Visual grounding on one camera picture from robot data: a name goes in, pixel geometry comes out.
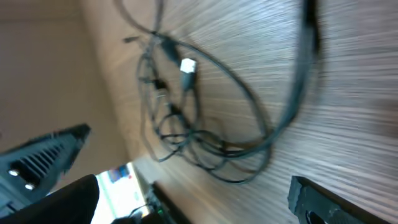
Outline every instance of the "wood grain surface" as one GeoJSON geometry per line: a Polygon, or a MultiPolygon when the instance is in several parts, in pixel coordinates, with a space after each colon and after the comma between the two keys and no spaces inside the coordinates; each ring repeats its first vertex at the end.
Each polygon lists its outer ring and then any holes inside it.
{"type": "MultiPolygon", "coordinates": [[[[125,2],[137,20],[152,27],[154,1],[125,2]]],[[[119,17],[110,0],[82,4],[131,158],[193,223],[297,223],[287,207],[292,175],[398,223],[398,2],[320,1],[322,65],[300,115],[272,148],[267,169],[241,186],[214,180],[179,158],[160,165],[149,159],[139,137],[134,81],[142,51],[121,42],[142,34],[119,17]]],[[[261,99],[275,126],[292,84],[300,6],[293,0],[168,0],[162,31],[228,64],[261,99]]],[[[177,68],[158,49],[155,58],[178,96],[177,68]]],[[[234,141],[258,137],[237,86],[208,62],[200,60],[199,70],[206,128],[234,141]]],[[[158,140],[151,143],[165,154],[158,140]]]]}

